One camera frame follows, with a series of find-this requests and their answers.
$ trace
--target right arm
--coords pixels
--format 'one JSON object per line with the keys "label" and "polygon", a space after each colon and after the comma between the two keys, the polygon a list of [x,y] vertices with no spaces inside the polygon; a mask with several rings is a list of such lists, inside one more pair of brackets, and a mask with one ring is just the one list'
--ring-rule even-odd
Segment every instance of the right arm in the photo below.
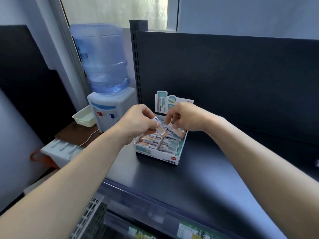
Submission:
{"label": "right arm", "polygon": [[319,183],[224,118],[190,103],[171,108],[165,123],[206,132],[261,207],[289,239],[319,237]]}

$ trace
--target cardboard box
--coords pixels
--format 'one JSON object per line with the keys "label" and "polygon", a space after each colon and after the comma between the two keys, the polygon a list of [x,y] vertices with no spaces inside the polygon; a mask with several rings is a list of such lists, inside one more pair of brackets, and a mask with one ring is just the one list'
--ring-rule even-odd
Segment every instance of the cardboard box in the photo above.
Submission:
{"label": "cardboard box", "polygon": [[[167,111],[171,107],[173,107],[174,105],[178,104],[181,101],[194,103],[193,100],[178,98],[174,95],[167,96],[167,92],[165,91],[158,91],[157,94],[155,94],[155,114],[158,117],[158,119],[162,121],[164,125],[165,125],[164,123],[165,116],[158,115],[158,113],[161,112],[161,113],[167,114]],[[140,136],[138,136],[134,140],[134,148],[137,153],[141,153],[141,154],[177,165],[180,161],[181,153],[183,151],[184,144],[187,138],[187,133],[188,131],[186,131],[185,137],[180,141],[180,145],[176,155],[172,155],[166,152],[161,152],[159,150],[146,149],[144,147],[139,146],[136,143],[139,141]]]}

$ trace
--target orange object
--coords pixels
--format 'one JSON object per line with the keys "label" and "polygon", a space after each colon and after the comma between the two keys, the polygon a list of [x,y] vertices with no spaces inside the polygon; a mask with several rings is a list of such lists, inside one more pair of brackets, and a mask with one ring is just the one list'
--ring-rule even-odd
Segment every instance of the orange object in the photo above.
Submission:
{"label": "orange object", "polygon": [[40,150],[34,151],[30,154],[31,161],[39,161],[45,164],[48,167],[53,167],[55,169],[60,169],[58,165],[52,160],[52,158],[48,155],[41,153]]}

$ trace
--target blue water jug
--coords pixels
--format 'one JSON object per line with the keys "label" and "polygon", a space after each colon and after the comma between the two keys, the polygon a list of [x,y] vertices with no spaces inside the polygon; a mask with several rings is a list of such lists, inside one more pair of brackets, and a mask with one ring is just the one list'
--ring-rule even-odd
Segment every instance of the blue water jug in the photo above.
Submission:
{"label": "blue water jug", "polygon": [[70,32],[94,92],[115,94],[129,86],[122,28],[105,23],[72,24]]}

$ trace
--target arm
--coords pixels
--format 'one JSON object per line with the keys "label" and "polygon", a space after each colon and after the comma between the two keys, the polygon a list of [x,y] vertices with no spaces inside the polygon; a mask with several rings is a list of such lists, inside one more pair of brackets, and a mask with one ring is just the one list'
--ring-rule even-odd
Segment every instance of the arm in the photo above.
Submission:
{"label": "arm", "polygon": [[154,114],[145,105],[131,107],[72,162],[0,217],[1,238],[69,238],[122,147],[136,136],[155,132],[158,124],[149,117]]}
{"label": "arm", "polygon": [[169,110],[166,124],[202,130],[219,145],[261,207],[290,239],[319,235],[319,183],[224,118],[190,103]]}

